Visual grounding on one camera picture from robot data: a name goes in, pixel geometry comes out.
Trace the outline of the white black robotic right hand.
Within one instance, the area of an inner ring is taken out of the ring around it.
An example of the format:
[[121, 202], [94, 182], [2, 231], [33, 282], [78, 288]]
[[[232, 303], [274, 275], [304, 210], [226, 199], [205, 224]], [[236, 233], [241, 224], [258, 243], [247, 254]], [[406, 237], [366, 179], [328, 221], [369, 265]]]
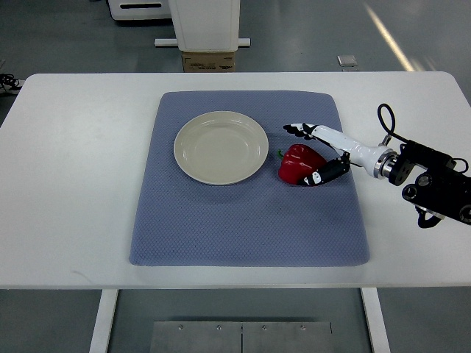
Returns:
[[392, 150], [385, 146], [366, 146], [344, 133], [324, 125], [289, 124], [285, 125], [287, 133], [317, 140], [334, 150], [338, 157], [327, 161], [311, 175], [297, 182], [298, 186], [317, 186], [331, 182], [350, 170], [351, 165], [363, 168], [368, 175], [383, 179], [386, 160], [392, 155]]

